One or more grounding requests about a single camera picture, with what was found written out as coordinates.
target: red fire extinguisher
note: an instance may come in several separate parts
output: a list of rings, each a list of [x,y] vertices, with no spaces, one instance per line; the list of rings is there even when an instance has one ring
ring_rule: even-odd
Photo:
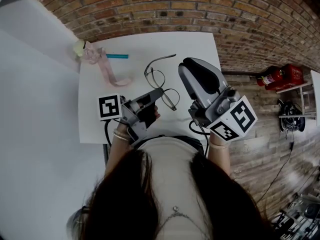
[[[264,72],[262,76],[257,78],[256,82],[259,86],[267,86],[273,82],[280,81],[283,78],[284,72],[276,66],[271,66],[266,70],[266,72]]]

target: woman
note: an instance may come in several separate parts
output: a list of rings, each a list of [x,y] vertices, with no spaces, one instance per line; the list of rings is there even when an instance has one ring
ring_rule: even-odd
[[[230,179],[222,139],[210,135],[206,158],[191,138],[157,137],[132,149],[126,132],[121,123],[113,132],[105,176],[82,209],[79,240],[275,239],[252,198]]]

